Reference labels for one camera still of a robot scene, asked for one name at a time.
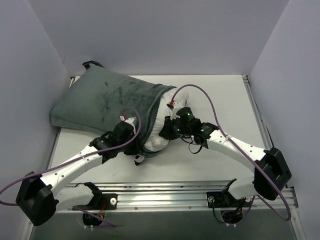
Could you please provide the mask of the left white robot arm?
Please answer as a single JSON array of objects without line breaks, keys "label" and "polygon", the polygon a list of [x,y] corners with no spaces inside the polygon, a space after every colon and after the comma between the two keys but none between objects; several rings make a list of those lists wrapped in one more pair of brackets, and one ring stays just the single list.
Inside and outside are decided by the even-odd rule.
[{"label": "left white robot arm", "polygon": [[83,150],[45,173],[30,172],[19,188],[16,204],[34,226],[47,222],[60,210],[100,210],[106,206],[102,191],[92,182],[69,190],[70,182],[90,169],[115,158],[118,153],[137,155],[140,124],[135,117],[120,121],[113,131],[93,139]]}]

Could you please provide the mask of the zebra and grey pillowcase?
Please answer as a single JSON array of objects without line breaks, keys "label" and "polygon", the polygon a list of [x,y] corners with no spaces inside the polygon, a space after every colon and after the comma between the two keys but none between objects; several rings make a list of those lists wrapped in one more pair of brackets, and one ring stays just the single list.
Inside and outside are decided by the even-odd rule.
[{"label": "zebra and grey pillowcase", "polygon": [[122,113],[141,118],[139,140],[145,157],[151,152],[144,147],[154,126],[160,98],[175,88],[171,85],[154,84],[106,69],[90,60],[82,64],[84,74],[73,83],[50,112],[52,126],[104,134],[114,129]]}]

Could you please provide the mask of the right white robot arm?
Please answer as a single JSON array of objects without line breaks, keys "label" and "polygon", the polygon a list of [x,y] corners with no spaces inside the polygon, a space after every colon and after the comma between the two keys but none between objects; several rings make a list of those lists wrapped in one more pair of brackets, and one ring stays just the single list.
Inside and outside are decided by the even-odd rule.
[{"label": "right white robot arm", "polygon": [[264,149],[232,137],[209,122],[201,122],[190,107],[167,106],[170,115],[165,117],[159,135],[167,140],[188,140],[192,145],[220,152],[248,168],[253,175],[234,178],[222,193],[223,203],[234,206],[240,199],[259,195],[274,201],[287,185],[292,174],[282,152],[272,147]]}]

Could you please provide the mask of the white pillow insert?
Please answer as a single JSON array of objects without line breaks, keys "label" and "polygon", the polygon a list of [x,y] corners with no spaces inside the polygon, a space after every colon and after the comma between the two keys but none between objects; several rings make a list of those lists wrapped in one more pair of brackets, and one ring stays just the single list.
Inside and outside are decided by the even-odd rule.
[{"label": "white pillow insert", "polygon": [[173,95],[177,91],[177,88],[173,88],[167,92],[165,92],[161,98],[159,107],[157,110],[155,122],[151,133],[146,140],[144,147],[150,152],[158,152],[163,150],[169,143],[169,140],[159,136],[159,133],[164,127],[165,117],[171,116],[172,111],[168,108],[167,104],[171,102]]}]

